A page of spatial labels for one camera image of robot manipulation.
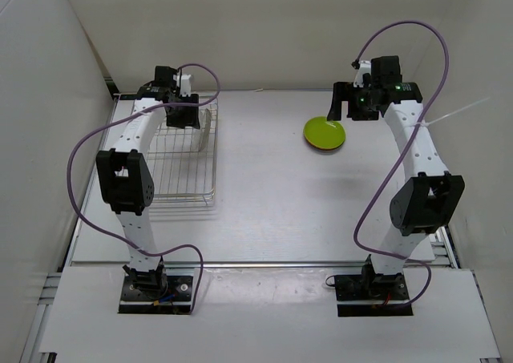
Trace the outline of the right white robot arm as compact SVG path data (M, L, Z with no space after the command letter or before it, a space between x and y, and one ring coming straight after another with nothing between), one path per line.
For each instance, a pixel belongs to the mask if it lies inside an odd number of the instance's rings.
M450 222L465 183L441 160L422 115L421 91L416 83L403 82L399 58L355 60L352 65L357 71L354 81L333 85L327 119L341 120L343 103L353 121L383 118L399 151L393 169L401 168L405 179L390 201L390 228L362 269L360 289L377 299L399 282L416 247Z

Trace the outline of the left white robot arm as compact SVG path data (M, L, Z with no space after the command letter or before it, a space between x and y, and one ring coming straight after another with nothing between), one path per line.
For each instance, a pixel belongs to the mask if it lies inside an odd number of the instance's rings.
M129 245L129 264L123 267L130 284L151 299L168 290L163 258L157 256L149 220L155 185L145 155L162 123L168 127L200 129L199 95L191 92L191 77L157 66L154 79L136 95L135 117L109 150L95 162L103 201L115 213Z

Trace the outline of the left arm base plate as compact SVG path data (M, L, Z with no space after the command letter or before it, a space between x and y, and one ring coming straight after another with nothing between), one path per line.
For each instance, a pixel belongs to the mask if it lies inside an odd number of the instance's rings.
M193 275L168 275L161 293L141 291L126 275L123 278L118 313L131 315L189 315L195 278Z

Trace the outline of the orange plate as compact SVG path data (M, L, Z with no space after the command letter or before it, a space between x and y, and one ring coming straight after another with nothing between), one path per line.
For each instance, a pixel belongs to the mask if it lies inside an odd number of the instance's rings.
M310 149L312 149L313 151L323 153L323 154L336 153L337 151L341 150L344 145L343 143L341 143L339 146L336 146L336 147L323 147L323 146L315 145L314 143L308 141L306 138L304 138L304 141Z

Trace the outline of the green plate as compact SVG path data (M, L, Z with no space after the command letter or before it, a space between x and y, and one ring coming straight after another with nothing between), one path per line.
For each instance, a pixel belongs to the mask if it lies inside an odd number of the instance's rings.
M336 147L345 143L346 133L338 121L327 121L325 116L309 119L303 128L303 136L317 146Z

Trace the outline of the clear glass plate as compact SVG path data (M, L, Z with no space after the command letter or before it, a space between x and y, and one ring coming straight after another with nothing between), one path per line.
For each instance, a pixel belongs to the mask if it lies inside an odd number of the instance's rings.
M211 124L212 124L212 113L206 108L201 111L201 129L200 129L200 142L199 151L203 151L208 146Z
M202 143L203 143L203 133L202 129L193 129L192 130L192 141L191 141L191 151L201 151Z

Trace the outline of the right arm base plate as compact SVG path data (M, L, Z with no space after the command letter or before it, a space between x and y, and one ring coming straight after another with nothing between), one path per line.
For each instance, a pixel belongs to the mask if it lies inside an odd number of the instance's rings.
M337 316L412 317L414 315L406 280L402 274L386 283L364 284L362 275L331 275L325 279L335 289Z

